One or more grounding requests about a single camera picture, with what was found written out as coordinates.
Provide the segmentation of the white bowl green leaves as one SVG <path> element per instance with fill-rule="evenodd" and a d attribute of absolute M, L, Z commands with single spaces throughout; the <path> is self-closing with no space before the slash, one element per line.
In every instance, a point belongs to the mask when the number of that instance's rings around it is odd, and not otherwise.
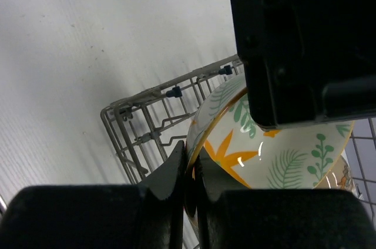
<path fill-rule="evenodd" d="M 314 189 L 344 152 L 353 122 L 262 130 L 250 114 L 244 74 L 198 108 L 186 139 L 188 168 L 200 151 L 250 189 Z"/>

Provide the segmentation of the beige bowl brown pattern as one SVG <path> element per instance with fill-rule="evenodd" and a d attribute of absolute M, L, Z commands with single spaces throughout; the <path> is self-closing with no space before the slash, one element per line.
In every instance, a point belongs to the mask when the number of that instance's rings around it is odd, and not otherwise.
<path fill-rule="evenodd" d="M 354 182 L 347 155 L 344 153 L 316 188 L 346 190 L 356 198 L 362 198 L 362 194 L 358 191 L 358 186 Z"/>

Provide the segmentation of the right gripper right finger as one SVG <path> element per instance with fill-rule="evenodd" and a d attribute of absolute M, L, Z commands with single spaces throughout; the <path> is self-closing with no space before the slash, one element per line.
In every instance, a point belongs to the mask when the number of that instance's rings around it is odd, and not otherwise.
<path fill-rule="evenodd" d="M 195 164 L 201 248 L 374 248 L 361 202 L 342 190 L 250 190 L 208 156 Z"/>

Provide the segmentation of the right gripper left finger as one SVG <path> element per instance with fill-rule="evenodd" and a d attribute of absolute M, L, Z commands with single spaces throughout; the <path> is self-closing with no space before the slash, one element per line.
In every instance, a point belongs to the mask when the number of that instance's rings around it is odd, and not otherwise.
<path fill-rule="evenodd" d="M 181 248 L 186 152 L 138 184 L 32 186 L 1 220 L 2 248 Z"/>

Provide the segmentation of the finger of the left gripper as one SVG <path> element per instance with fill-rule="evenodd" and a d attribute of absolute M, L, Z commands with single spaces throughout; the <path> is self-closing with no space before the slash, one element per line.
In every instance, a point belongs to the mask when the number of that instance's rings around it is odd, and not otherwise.
<path fill-rule="evenodd" d="M 375 116 L 375 0 L 230 0 L 263 129 Z"/>

